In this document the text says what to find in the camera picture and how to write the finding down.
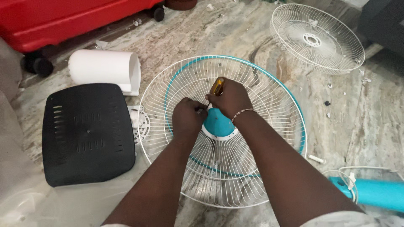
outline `black wheel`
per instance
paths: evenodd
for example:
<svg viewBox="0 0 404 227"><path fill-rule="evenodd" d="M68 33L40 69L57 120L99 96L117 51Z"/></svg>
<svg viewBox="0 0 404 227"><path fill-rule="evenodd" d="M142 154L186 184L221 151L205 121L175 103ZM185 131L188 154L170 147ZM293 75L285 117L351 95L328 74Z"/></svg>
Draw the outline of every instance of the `black wheel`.
<svg viewBox="0 0 404 227"><path fill-rule="evenodd" d="M164 9L157 7L153 12L153 17L157 22L162 21L164 19Z"/></svg>
<svg viewBox="0 0 404 227"><path fill-rule="evenodd" d="M21 59L21 67L32 74L47 77L53 72L52 63L42 56L25 56Z"/></svg>

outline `fan guard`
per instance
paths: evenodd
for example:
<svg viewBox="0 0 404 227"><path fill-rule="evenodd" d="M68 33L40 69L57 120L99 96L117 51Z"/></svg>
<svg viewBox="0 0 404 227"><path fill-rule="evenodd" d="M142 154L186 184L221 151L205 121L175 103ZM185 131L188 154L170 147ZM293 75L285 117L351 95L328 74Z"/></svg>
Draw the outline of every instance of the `fan guard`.
<svg viewBox="0 0 404 227"><path fill-rule="evenodd" d="M260 67L235 57L210 55L179 61L159 73L146 88L140 105L149 116L149 134L140 140L151 164L172 140L172 114L184 97L207 104L217 77L242 83L257 111L303 157L306 130L290 91ZM181 194L206 205L243 208L268 201L253 155L243 136L215 139L200 131L189 156Z"/></svg>
<svg viewBox="0 0 404 227"><path fill-rule="evenodd" d="M358 37L330 14L301 4L276 8L270 32L282 50L326 74L345 74L361 66L365 52Z"/></svg>

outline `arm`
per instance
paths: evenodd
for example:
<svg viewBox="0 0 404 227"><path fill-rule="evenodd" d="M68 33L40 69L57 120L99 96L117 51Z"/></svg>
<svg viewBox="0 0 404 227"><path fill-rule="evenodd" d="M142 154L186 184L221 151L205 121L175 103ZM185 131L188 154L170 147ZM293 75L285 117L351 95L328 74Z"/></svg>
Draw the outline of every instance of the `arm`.
<svg viewBox="0 0 404 227"><path fill-rule="evenodd" d="M103 224L174 226L185 167L206 106L189 98L174 108L174 138L126 194Z"/></svg>
<svg viewBox="0 0 404 227"><path fill-rule="evenodd" d="M232 80L221 96L206 97L229 119L253 107L243 85ZM300 226L335 211L362 212L257 113L241 113L234 125L251 149L280 226Z"/></svg>

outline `white fabric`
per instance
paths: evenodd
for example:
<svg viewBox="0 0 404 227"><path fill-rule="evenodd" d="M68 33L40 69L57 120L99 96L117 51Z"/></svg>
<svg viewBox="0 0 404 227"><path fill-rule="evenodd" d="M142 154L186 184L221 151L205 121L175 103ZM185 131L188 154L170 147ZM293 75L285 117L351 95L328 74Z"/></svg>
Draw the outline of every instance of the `white fabric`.
<svg viewBox="0 0 404 227"><path fill-rule="evenodd" d="M403 227L404 219L398 216L389 216L375 219L367 214L355 211L339 211L324 214L304 223L301 227ZM129 227L127 225L113 224L102 227Z"/></svg>

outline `marble floor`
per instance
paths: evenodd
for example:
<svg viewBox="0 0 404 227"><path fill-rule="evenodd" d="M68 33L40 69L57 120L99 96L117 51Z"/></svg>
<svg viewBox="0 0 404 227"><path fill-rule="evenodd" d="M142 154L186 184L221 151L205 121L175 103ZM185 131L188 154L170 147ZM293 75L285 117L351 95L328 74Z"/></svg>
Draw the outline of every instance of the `marble floor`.
<svg viewBox="0 0 404 227"><path fill-rule="evenodd" d="M55 65L54 73L45 79L24 75L20 85L24 89L12 102L24 131L26 154L42 165L46 98L74 86L67 69L69 56L78 49L94 49L95 40L103 40L109 42L104 50L139 55L140 96L126 97L128 105L138 105L150 81L172 63L198 55L235 56L276 76L296 97L307 128L307 152L326 160L325 164L309 160L318 170L366 165L389 167L404 174L404 77L402 69L397 68L402 60L382 51L360 67L364 76L358 69L329 76L299 67L288 60L269 34L269 21L276 7L261 0L200 0L189 11L166 9L159 23L141 12L46 50ZM132 24L136 18L143 21L137 27ZM146 170L148 163L140 149L137 147L134 168L116 180L134 183ZM363 178L395 179L392 173L357 172ZM278 226L269 203L220 209L184 196L179 203L176 226ZM373 208L366 210L375 213Z"/></svg>

